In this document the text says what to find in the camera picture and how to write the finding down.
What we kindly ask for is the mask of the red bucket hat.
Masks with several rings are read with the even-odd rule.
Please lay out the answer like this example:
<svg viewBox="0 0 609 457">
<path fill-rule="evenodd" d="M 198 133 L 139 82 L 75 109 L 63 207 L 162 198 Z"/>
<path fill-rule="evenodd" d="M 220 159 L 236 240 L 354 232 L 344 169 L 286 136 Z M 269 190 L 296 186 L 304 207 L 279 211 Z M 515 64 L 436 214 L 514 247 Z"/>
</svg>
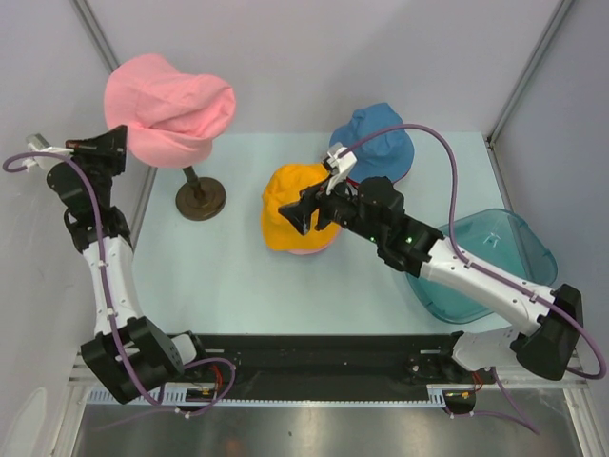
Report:
<svg viewBox="0 0 609 457">
<path fill-rule="evenodd" d="M 404 174 L 403 176 L 401 176 L 401 177 L 399 177 L 399 178 L 396 178 L 396 179 L 394 179 L 394 180 L 391 180 L 391 183 L 392 183 L 393 185 L 396 185 L 396 184 L 400 183 L 401 181 L 403 181 L 403 180 L 404 180 L 404 179 L 405 179 L 405 178 L 408 176 L 408 174 L 409 174 L 409 173 L 406 173 L 406 174 Z M 353 178 L 351 178 L 351 177 L 348 177 L 348 178 L 350 178 L 350 179 L 352 179 L 352 180 L 354 180 L 354 181 L 356 181 L 356 182 L 358 182 L 358 183 L 360 183 L 360 184 L 361 184 L 361 182 L 362 182 L 362 181 L 357 181 L 357 180 L 355 180 L 355 179 L 353 179 Z"/>
</svg>

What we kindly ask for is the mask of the blue hat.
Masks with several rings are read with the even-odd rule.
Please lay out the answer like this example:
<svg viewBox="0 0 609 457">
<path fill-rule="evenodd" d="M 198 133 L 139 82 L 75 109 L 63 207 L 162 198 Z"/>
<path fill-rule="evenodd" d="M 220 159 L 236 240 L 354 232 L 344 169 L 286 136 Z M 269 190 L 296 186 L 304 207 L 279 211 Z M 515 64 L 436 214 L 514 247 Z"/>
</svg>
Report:
<svg viewBox="0 0 609 457">
<path fill-rule="evenodd" d="M 349 147 L 371 133 L 402 123 L 401 116 L 385 102 L 356 109 L 351 119 L 331 134 L 329 146 L 341 143 Z M 406 131 L 398 129 L 367 141 L 354 153 L 357 163 L 348 177 L 357 181 L 387 177 L 391 181 L 410 171 L 415 149 Z"/>
</svg>

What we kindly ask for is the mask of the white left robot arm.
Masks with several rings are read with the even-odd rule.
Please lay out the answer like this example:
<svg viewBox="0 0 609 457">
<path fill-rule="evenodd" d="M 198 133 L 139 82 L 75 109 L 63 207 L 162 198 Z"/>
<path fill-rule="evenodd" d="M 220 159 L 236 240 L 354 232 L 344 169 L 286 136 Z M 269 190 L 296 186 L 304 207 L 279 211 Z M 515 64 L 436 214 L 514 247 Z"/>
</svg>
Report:
<svg viewBox="0 0 609 457">
<path fill-rule="evenodd" d="M 87 262 L 94 289 L 94 336 L 81 346 L 81 355 L 120 404 L 183 374 L 200 380 L 210 369 L 209 356 L 191 332 L 168 336 L 139 305 L 128 221 L 111 203 L 113 179 L 126 168 L 127 141 L 125 125 L 68 140 L 66 158 L 47 174 L 48 186 L 66 207 L 64 224 Z"/>
</svg>

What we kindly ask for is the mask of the pink bucket hat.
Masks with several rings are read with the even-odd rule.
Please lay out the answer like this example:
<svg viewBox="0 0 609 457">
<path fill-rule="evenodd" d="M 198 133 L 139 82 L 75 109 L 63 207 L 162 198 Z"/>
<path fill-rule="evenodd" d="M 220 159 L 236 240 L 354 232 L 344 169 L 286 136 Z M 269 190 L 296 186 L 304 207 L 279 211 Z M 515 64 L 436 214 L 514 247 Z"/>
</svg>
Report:
<svg viewBox="0 0 609 457">
<path fill-rule="evenodd" d="M 287 252 L 290 254 L 299 255 L 299 256 L 317 254 L 317 253 L 327 249 L 329 246 L 331 246 L 336 241 L 336 239 L 339 237 L 340 232 L 341 231 L 339 230 L 326 244 L 324 244 L 318 248 L 292 249 L 292 250 L 288 250 Z"/>
</svg>

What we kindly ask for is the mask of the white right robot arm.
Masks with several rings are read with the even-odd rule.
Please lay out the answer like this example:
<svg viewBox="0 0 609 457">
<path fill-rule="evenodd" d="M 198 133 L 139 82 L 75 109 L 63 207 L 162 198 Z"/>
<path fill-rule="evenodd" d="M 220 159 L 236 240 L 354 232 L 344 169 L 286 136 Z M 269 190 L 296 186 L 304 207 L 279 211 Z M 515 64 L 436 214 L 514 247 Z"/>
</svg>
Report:
<svg viewBox="0 0 609 457">
<path fill-rule="evenodd" d="M 472 371 L 513 361 L 550 381 L 567 372 L 580 336 L 580 293 L 567 285 L 536 285 L 454 247 L 439 230 L 405 213 L 403 195 L 388 179 L 368 178 L 356 193 L 322 182 L 278 211 L 302 235 L 331 223 L 347 229 L 375 244 L 389 267 L 451 288 L 508 322 L 506 328 L 456 334 L 439 358 L 446 380 L 460 382 Z"/>
</svg>

